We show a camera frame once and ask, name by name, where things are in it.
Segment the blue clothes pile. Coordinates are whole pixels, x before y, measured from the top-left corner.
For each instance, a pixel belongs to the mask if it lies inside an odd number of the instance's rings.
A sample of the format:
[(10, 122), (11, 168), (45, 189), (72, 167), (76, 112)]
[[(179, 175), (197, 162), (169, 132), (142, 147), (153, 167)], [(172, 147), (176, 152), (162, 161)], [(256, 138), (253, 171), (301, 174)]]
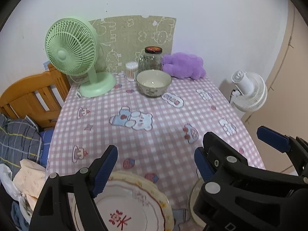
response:
[(23, 201), (21, 205), (13, 201), (11, 209), (11, 217), (17, 230), (29, 230), (33, 211), (28, 202)]

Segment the cotton swab container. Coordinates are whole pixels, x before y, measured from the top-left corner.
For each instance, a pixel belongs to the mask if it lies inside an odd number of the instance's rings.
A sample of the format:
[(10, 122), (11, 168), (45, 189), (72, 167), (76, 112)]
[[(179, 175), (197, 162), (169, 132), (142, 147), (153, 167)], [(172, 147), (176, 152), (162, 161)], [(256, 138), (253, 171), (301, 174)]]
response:
[(130, 82), (134, 82), (138, 74), (138, 63), (128, 62), (125, 64), (126, 79)]

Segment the purple plush toy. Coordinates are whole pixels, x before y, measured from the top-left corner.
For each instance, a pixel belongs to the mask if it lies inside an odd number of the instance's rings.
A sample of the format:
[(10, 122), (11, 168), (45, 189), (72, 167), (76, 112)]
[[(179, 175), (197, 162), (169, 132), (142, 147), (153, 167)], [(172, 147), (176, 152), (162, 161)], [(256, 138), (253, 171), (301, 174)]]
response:
[(201, 57), (182, 52), (163, 55), (162, 71), (178, 79), (197, 80), (206, 75), (204, 61)]

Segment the green ceramic bowl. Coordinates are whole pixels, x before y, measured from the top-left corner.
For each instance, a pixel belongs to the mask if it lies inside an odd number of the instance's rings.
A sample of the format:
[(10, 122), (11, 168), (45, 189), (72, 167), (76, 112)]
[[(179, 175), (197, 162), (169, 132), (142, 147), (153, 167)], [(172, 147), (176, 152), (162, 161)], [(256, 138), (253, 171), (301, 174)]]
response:
[(193, 207), (197, 200), (198, 194), (200, 192), (201, 186), (203, 185), (204, 181), (202, 178), (200, 178), (193, 188), (191, 189), (191, 192), (188, 197), (188, 210), (191, 215), (191, 218), (193, 219), (194, 223), (197, 224), (199, 227), (204, 228), (206, 226), (206, 223), (197, 216), (197, 214), (194, 212)]

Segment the floral patterned ceramic bowl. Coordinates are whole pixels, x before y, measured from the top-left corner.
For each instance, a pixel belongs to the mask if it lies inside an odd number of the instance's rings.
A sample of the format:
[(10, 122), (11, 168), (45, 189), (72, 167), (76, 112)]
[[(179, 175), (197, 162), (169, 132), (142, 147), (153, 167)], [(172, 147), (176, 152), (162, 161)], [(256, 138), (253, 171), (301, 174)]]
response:
[(149, 97), (159, 97), (164, 94), (172, 83), (172, 77), (161, 70), (145, 70), (136, 77), (140, 91)]

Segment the white standing fan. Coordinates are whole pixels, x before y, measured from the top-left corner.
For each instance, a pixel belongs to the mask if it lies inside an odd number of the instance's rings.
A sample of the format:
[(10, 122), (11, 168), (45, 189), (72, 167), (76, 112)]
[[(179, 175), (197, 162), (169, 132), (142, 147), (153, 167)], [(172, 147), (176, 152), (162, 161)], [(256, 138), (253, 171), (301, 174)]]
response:
[(241, 112), (259, 110), (267, 99), (267, 86), (257, 73), (236, 71), (231, 77), (236, 89), (231, 93), (230, 103)]

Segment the white plastic bag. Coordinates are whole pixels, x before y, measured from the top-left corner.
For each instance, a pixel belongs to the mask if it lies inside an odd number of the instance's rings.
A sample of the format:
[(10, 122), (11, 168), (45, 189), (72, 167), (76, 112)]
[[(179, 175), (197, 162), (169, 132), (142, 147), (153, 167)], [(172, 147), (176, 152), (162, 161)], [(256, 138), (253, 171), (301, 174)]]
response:
[(12, 171), (7, 165), (0, 164), (1, 184), (5, 188), (6, 192), (12, 197), (12, 199), (19, 202), (23, 196), (20, 190), (13, 183), (12, 175)]

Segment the pink checkered tablecloth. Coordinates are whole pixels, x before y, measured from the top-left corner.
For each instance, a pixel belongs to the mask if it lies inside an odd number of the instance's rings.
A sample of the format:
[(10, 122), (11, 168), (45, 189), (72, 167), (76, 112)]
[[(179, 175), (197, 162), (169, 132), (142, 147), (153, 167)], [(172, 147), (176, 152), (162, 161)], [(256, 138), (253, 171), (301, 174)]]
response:
[(69, 175), (89, 166), (113, 144), (116, 170), (153, 182), (168, 198), (176, 230), (198, 230), (187, 200), (199, 172), (194, 151), (211, 131), (246, 157), (264, 163), (243, 123), (209, 78), (173, 79), (156, 98), (142, 94), (123, 73), (107, 94), (85, 98), (73, 84), (57, 119), (49, 149), (48, 174)]

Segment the green desk fan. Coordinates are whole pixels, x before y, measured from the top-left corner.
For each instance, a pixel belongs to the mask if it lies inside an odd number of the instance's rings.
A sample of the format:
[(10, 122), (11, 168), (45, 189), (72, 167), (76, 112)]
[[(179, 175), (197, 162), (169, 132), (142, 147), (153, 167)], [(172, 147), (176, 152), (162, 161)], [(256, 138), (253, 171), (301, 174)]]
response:
[(95, 28), (77, 17), (62, 18), (51, 25), (44, 41), (46, 55), (51, 64), (69, 76), (87, 75), (79, 93), (87, 98), (108, 93), (116, 84), (108, 72), (96, 72), (100, 43)]

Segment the glass jar dark lid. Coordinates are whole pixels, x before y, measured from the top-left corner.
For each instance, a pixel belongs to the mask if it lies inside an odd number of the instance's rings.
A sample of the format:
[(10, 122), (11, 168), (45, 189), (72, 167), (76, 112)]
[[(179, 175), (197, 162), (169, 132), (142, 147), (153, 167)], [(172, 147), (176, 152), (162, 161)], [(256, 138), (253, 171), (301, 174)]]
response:
[(145, 47), (144, 55), (138, 61), (138, 72), (146, 70), (162, 70), (162, 48), (157, 46)]

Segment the peach cloth bundle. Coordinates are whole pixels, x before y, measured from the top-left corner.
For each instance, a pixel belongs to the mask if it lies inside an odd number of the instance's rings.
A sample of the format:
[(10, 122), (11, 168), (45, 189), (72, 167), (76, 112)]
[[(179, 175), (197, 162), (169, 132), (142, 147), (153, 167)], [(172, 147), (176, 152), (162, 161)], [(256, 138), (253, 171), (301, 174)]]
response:
[(21, 168), (13, 179), (13, 183), (26, 197), (32, 210), (45, 184), (46, 170), (40, 164), (31, 160), (23, 159), (20, 161)]

